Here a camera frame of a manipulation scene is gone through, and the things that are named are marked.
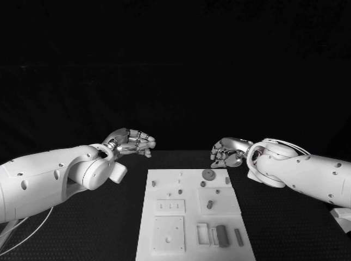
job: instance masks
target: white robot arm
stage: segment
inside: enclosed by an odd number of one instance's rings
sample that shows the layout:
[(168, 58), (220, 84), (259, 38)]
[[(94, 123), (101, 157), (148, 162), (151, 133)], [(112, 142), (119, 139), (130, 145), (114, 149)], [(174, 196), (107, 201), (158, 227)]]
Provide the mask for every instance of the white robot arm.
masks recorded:
[(351, 209), (351, 163), (338, 159), (305, 155), (278, 140), (253, 142), (223, 138), (212, 150), (212, 168), (237, 167), (247, 160), (247, 177), (266, 185), (283, 188)]
[(102, 144), (42, 152), (0, 165), (0, 223), (39, 214), (108, 178), (119, 183), (127, 168), (115, 160), (132, 153), (151, 157), (154, 146), (151, 136), (122, 128)]

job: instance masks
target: black table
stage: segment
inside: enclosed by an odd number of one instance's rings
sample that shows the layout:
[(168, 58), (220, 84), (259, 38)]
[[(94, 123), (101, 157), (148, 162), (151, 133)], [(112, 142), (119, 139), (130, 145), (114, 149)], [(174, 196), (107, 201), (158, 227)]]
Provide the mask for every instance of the black table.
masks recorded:
[[(135, 260), (147, 171), (209, 169), (209, 155), (154, 150), (150, 159), (124, 156), (122, 183), (107, 181), (55, 206), (37, 233), (0, 260)], [(351, 260), (351, 240), (324, 202), (253, 181), (247, 171), (246, 164), (227, 168), (256, 260)], [(32, 234), (48, 212), (16, 229), (3, 251)]]

